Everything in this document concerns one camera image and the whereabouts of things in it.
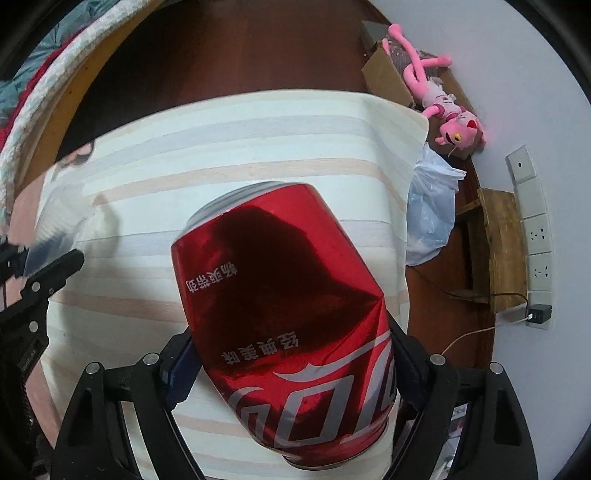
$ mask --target screw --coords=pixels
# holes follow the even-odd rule
[[[439,355],[439,353],[432,354],[432,356],[429,357],[429,360],[433,365],[445,365],[445,357],[443,355]]]
[[[157,353],[148,353],[144,357],[144,363],[146,365],[154,365],[158,360],[160,360],[160,356]]]
[[[491,372],[493,372],[496,375],[503,373],[503,366],[501,364],[496,363],[496,362],[491,363],[488,366],[488,368],[490,368]]]
[[[100,365],[97,362],[92,362],[86,366],[86,373],[93,375],[100,370]]]

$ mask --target electric cord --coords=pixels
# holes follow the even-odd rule
[[[463,295],[458,295],[455,293],[451,293],[443,288],[441,288],[439,285],[437,285],[433,280],[431,280],[430,278],[428,278],[427,276],[425,276],[423,273],[421,273],[416,267],[410,267],[413,269],[413,271],[419,276],[421,277],[421,279],[426,282],[427,284],[429,284],[429,286],[431,286],[431,288],[434,288],[435,290],[443,293],[444,295],[447,295],[451,298],[453,298],[454,300],[461,300],[461,301],[472,301],[474,303],[476,303],[475,299],[491,299],[492,297],[503,297],[503,296],[512,296],[512,297],[520,297],[522,299],[525,300],[525,312],[528,313],[529,312],[529,308],[530,308],[530,301],[528,300],[528,298],[523,295],[522,293],[518,293],[518,292],[514,292],[514,291],[508,291],[508,292],[500,292],[500,293],[490,293],[490,294],[483,294],[483,295],[470,295],[470,296],[463,296]],[[511,323],[506,323],[503,325],[495,325],[492,327],[488,327],[488,328],[483,328],[483,329],[479,329],[479,330],[474,330],[473,332],[468,332],[468,333],[464,333],[464,335],[459,336],[458,338],[456,338],[452,343],[450,343],[445,350],[441,353],[442,355],[445,355],[447,353],[447,351],[454,346],[458,341],[462,340],[463,338],[466,338],[470,335],[474,335],[476,333],[482,333],[482,332],[489,332],[491,330],[496,330],[497,328],[500,327],[506,327],[506,326],[510,326],[510,325],[516,325],[517,323],[521,323],[521,322],[526,322],[527,320],[531,320],[534,317],[534,315],[532,313],[528,313],[527,317],[525,317],[524,319],[521,320],[516,320],[514,322]]]

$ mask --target power outlet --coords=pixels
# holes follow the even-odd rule
[[[530,306],[542,304],[552,305],[554,308],[554,296],[551,291],[530,291],[527,293],[527,298],[530,301]],[[539,328],[542,330],[550,330],[554,326],[554,312],[552,312],[550,320],[547,320],[546,322],[542,323],[542,325],[530,322],[526,322],[526,324],[528,327]]]
[[[519,204],[521,218],[534,217],[546,213],[546,201],[540,179],[534,177],[515,185],[515,196]]]
[[[543,213],[542,215],[526,218],[522,221],[522,227],[525,235],[525,246],[529,255],[552,251],[548,214]]]
[[[528,289],[552,291],[552,253],[527,256]]]
[[[531,164],[530,154],[525,145],[507,155],[506,161],[513,183],[521,183],[535,177],[534,166]]]

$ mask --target wooden shelf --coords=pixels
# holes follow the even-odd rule
[[[452,293],[490,303],[492,313],[523,303],[517,295],[489,297],[499,293],[527,295],[525,246],[515,196],[479,189],[476,200],[457,210],[457,223],[464,223],[468,231],[472,289]]]

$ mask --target power adapter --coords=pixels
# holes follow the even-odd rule
[[[532,317],[530,320],[528,320],[528,322],[542,325],[542,323],[550,320],[550,317],[552,316],[552,305],[545,305],[541,303],[531,305],[528,309],[528,316],[530,315]]]

